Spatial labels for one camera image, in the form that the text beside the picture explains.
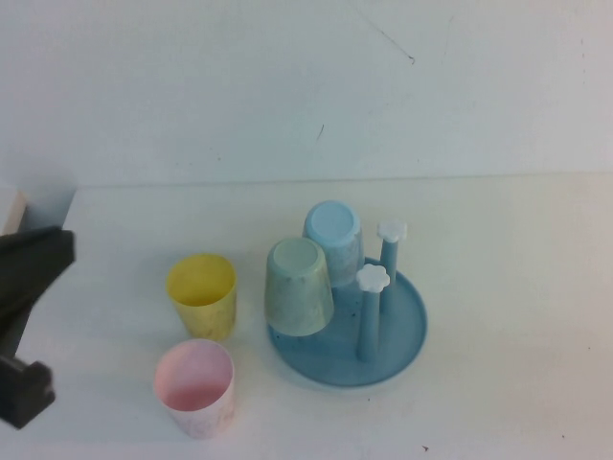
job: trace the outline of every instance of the round blue base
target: round blue base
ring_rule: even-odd
[[[366,263],[380,265],[370,258]],[[380,315],[379,352],[373,362],[362,362],[355,354],[362,307],[356,284],[333,290],[334,316],[322,331],[294,337],[268,326],[272,344],[289,366],[322,383],[361,386],[389,379],[415,359],[427,330],[425,306],[409,280],[397,273],[393,289],[394,304]]]

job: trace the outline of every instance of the white table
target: white table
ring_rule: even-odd
[[[0,188],[0,235],[14,233],[26,211],[26,198],[12,188]]]
[[[408,370],[370,388],[302,378],[265,333],[266,253],[326,198],[354,205],[371,256],[380,219],[409,222],[398,269],[429,334]],[[65,227],[78,261],[18,351],[54,369],[57,401],[20,432],[0,425],[2,459],[613,458],[611,175],[83,189]],[[198,251],[228,256],[239,278],[225,342],[237,418],[208,442],[151,390],[158,358],[188,338],[165,275]]]

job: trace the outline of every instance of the mint green cup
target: mint green cup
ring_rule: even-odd
[[[334,313],[324,250],[306,238],[279,241],[268,253],[266,321],[277,332],[302,336],[324,329]]]

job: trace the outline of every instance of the cup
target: cup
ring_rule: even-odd
[[[166,290],[193,337],[222,340],[237,319],[237,274],[217,254],[183,259],[169,272]]]
[[[302,336],[324,329],[334,313],[326,256],[306,238],[279,241],[266,264],[264,309],[281,334]]]
[[[232,358],[221,345],[195,338],[162,356],[153,390],[186,434],[209,439],[234,417],[234,373]]]
[[[364,247],[360,217],[349,204],[316,204],[306,216],[303,236],[322,246],[333,288],[355,281],[357,271],[364,266]]]

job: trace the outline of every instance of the white flower knob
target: white flower knob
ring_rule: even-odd
[[[398,242],[406,238],[407,225],[400,220],[383,220],[376,227],[376,233],[386,242]]]
[[[381,265],[365,264],[364,268],[357,272],[357,283],[361,290],[379,293],[390,284],[390,277]]]

